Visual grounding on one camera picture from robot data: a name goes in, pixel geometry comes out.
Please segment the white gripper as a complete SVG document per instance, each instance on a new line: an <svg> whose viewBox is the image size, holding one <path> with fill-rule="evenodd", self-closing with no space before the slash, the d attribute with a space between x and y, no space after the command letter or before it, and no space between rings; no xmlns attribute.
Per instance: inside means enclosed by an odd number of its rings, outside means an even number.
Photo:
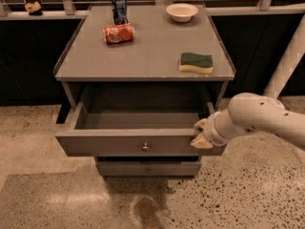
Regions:
<svg viewBox="0 0 305 229"><path fill-rule="evenodd" d="M207 119L198 120L193 128L202 132L191 141L191 145L197 149L211 149L213 146L223 146L231 139L246 135L248 130L234 124L227 110L215 112Z"/></svg>

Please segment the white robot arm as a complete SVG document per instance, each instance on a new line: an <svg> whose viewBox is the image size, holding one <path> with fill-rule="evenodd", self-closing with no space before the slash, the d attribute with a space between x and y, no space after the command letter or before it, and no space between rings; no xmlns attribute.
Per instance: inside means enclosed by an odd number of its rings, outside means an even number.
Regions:
<svg viewBox="0 0 305 229"><path fill-rule="evenodd" d="M194 124L199 131L191 141L197 149L211 149L232 139L265 132L305 150L305 115L290 112L277 99L243 93L234 96L228 108Z"/></svg>

